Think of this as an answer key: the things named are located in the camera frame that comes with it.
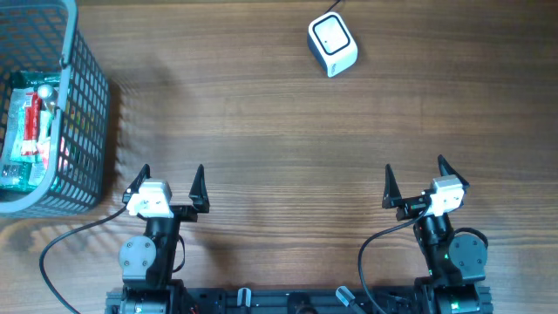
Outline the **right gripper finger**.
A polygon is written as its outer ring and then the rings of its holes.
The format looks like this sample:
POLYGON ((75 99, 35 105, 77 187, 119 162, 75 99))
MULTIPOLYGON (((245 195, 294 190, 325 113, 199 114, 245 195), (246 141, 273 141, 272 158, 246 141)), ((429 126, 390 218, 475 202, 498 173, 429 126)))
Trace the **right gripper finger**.
POLYGON ((391 165, 385 166, 385 185, 384 196, 382 200, 382 208, 395 208, 400 207, 402 204, 402 196, 398 189, 398 184, 395 179, 391 165))
POLYGON ((469 182, 449 164, 449 162, 442 154, 438 156, 438 167, 442 176, 455 175, 459 179, 464 190, 470 188, 469 182))

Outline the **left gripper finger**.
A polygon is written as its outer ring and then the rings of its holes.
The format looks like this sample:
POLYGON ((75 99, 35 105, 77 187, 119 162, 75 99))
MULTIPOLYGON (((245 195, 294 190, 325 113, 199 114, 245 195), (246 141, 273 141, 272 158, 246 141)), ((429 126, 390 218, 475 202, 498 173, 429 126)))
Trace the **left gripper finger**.
POLYGON ((132 195, 137 194, 139 192, 141 184, 150 179, 150 167, 148 164, 145 164, 141 170, 139 171, 138 175, 135 179, 130 183, 130 185, 126 188, 125 192, 122 195, 122 202, 128 203, 132 198, 132 195))
POLYGON ((188 197, 192 201, 192 206, 197 212, 205 214, 209 212, 210 201, 208 199, 205 171, 202 164, 197 168, 188 197))

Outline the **yellow dish soap bottle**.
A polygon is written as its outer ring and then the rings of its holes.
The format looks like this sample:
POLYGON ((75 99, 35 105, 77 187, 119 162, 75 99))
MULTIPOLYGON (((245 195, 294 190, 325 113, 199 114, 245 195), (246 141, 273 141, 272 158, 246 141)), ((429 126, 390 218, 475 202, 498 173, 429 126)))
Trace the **yellow dish soap bottle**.
POLYGON ((58 91, 53 85, 43 84, 37 88, 37 95, 42 101, 43 110, 54 115, 58 103, 58 91))

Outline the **red sachet stick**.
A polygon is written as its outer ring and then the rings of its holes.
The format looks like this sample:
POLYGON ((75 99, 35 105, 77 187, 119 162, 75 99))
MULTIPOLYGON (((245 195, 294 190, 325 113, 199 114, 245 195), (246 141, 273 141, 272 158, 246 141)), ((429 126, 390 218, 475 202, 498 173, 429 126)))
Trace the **red sachet stick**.
POLYGON ((37 140, 40 132, 40 115, 42 100, 36 92, 25 94, 24 110, 24 130, 21 147, 22 156, 32 156, 37 154, 37 140))

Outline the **green plastic packet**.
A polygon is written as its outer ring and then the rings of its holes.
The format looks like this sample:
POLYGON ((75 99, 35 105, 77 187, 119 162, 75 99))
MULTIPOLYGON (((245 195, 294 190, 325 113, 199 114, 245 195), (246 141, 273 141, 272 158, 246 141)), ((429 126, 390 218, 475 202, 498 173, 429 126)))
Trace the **green plastic packet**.
POLYGON ((10 75, 10 103, 7 130, 1 154, 1 189, 15 193, 30 193, 43 181, 48 167, 44 167, 39 152, 22 156, 24 110, 27 92, 37 92, 43 84, 53 85, 58 91, 60 75, 56 72, 13 72, 10 75))

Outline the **pale teal sachet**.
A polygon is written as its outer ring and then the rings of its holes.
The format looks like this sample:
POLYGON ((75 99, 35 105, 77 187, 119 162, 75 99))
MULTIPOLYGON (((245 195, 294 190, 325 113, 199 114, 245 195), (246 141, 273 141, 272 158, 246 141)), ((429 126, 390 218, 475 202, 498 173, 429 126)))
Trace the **pale teal sachet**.
POLYGON ((53 114, 49 111, 40 112, 40 127, 37 140, 37 150, 44 167, 48 167, 51 146, 51 123, 53 114))

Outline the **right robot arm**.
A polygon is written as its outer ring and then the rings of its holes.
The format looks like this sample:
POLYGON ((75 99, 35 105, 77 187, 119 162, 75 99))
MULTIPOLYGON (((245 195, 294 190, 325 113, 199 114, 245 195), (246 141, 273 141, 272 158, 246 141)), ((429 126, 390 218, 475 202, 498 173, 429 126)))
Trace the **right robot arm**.
POLYGON ((494 311, 486 279, 487 237, 473 228, 456 229, 449 214, 464 205, 468 181, 443 157, 440 176, 421 195, 404 198, 390 165, 385 166, 383 208, 395 208, 399 222, 409 221, 425 258, 428 276, 412 286, 413 308, 419 313, 472 313, 494 311))

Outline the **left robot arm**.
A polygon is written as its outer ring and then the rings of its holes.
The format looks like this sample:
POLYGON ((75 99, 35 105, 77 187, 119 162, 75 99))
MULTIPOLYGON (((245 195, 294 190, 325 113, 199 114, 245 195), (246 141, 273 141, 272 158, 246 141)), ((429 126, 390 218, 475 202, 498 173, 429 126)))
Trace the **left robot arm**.
POLYGON ((119 251, 121 294, 106 302, 107 313, 197 313, 198 306, 173 273, 183 222, 196 222, 210 209, 204 167, 198 166, 188 197, 190 205, 173 205, 167 181, 155 180, 144 165, 123 194, 125 210, 146 222, 142 235, 128 239, 119 251))

